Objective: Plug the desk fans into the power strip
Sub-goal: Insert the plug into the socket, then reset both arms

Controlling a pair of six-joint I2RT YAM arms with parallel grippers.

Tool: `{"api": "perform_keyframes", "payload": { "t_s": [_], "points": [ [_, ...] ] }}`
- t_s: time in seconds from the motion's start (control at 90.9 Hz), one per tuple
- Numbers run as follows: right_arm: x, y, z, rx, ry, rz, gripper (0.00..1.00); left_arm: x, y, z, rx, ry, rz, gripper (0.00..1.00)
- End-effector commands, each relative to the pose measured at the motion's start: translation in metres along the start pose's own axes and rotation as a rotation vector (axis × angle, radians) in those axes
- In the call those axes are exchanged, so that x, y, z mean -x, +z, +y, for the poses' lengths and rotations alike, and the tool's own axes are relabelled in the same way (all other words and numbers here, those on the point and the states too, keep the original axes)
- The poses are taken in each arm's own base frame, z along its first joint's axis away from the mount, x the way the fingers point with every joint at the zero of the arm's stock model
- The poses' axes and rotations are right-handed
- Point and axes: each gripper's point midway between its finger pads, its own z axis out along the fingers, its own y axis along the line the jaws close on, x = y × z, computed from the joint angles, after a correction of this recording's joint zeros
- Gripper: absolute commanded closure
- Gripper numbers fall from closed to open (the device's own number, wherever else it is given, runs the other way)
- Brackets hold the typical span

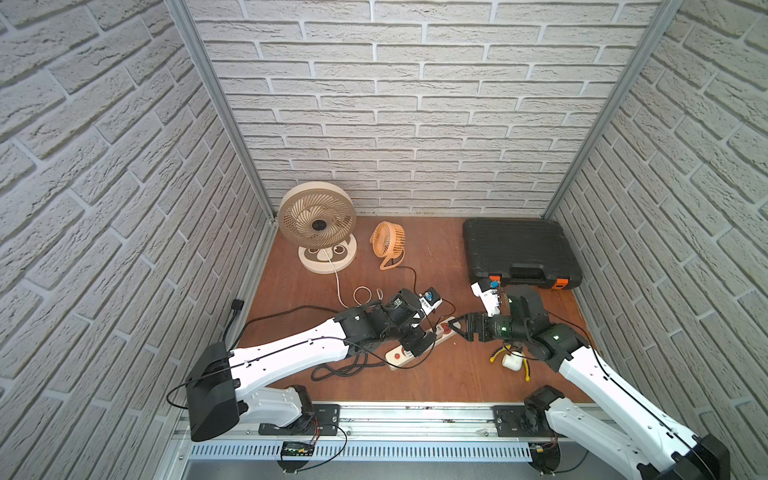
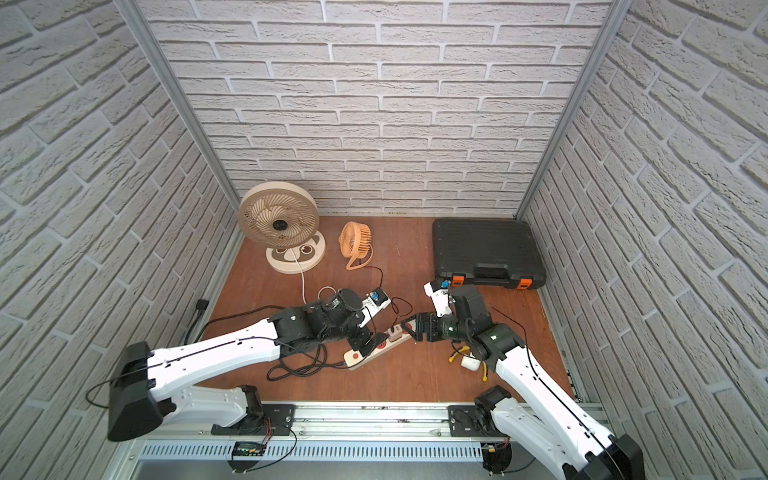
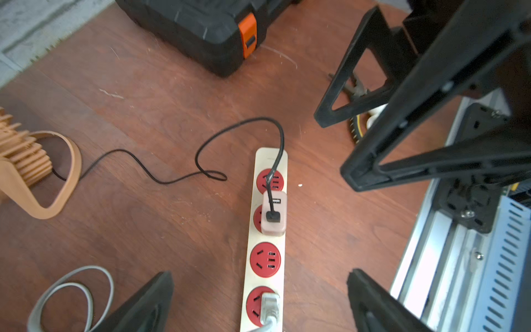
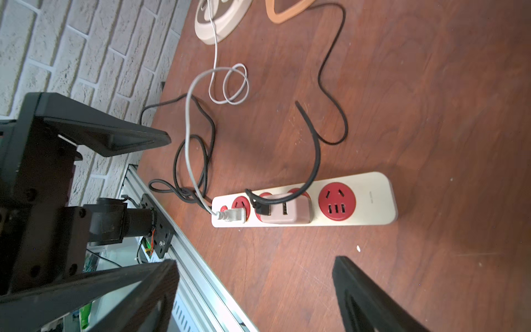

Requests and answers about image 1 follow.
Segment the beige red power strip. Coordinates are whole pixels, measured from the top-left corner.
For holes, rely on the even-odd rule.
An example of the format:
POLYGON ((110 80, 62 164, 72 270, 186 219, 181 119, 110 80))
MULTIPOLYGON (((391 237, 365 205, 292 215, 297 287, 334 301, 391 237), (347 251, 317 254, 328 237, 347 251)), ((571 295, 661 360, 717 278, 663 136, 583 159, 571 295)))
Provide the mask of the beige red power strip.
POLYGON ((417 356, 421 357, 428 353, 434 346, 438 346, 454 337, 456 335, 456 332, 452 329, 452 326, 455 325, 454 320, 454 317, 447 317, 436 325, 434 331, 426 331, 422 338, 407 340, 405 344, 391 349, 385 355, 389 368, 397 370, 399 367, 403 367, 414 360, 417 356))

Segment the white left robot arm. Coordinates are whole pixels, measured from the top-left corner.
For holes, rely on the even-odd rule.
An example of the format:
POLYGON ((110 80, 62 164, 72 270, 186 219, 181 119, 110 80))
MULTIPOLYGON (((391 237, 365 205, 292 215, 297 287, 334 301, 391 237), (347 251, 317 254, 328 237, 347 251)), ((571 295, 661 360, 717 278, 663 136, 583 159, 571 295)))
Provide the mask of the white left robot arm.
POLYGON ((304 432, 315 415, 305 388, 275 389, 273 383, 324 363, 373 354, 387 341, 420 356, 436 342, 421 323, 441 303, 435 289, 421 295, 403 289, 387 303, 345 309, 281 340, 234 350, 222 341, 206 347, 182 383, 192 441, 217 438, 242 417, 304 432))

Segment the white pipe elbow fitting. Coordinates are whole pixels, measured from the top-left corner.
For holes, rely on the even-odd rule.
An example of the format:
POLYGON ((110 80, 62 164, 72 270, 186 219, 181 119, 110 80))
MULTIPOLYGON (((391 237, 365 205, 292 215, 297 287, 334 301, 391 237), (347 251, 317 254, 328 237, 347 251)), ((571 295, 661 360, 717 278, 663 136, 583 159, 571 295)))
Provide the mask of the white pipe elbow fitting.
POLYGON ((511 371, 520 371, 523 365, 524 359, 518 354, 506 354, 502 359, 502 366, 511 371))

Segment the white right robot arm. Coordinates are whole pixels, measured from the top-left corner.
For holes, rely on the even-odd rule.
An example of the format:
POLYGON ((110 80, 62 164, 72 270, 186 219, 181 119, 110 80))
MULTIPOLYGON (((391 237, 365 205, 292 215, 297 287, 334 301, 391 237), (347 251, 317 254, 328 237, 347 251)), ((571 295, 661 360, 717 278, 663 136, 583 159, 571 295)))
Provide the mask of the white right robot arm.
POLYGON ((485 310, 461 316, 466 327, 458 335, 469 342, 501 340, 524 346, 615 423, 606 425, 545 385, 525 405, 552 432, 577 442, 627 479, 730 478, 730 452, 720 440, 697 435, 645 398, 607 365, 579 327, 565 320, 551 322, 534 288, 509 286, 508 314, 501 312, 494 282, 483 279, 471 289, 485 310))

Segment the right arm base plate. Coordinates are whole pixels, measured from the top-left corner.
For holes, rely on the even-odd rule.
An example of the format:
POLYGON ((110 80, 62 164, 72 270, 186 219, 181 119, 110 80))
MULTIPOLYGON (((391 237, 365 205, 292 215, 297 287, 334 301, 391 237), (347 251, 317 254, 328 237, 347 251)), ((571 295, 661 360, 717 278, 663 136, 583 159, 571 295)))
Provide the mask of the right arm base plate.
POLYGON ((491 407, 494 426, 500 438, 553 437, 543 410, 526 405, 495 405, 491 407))

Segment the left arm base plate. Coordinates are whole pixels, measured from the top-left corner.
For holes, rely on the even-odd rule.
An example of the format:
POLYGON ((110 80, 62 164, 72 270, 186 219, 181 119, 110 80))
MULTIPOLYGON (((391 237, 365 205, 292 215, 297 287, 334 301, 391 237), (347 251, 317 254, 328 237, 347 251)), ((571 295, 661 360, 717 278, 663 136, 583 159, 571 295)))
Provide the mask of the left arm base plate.
POLYGON ((260 424, 258 433, 261 436, 335 436, 338 433, 340 410, 339 404, 314 404, 311 413, 303 413, 288 426, 260 424))

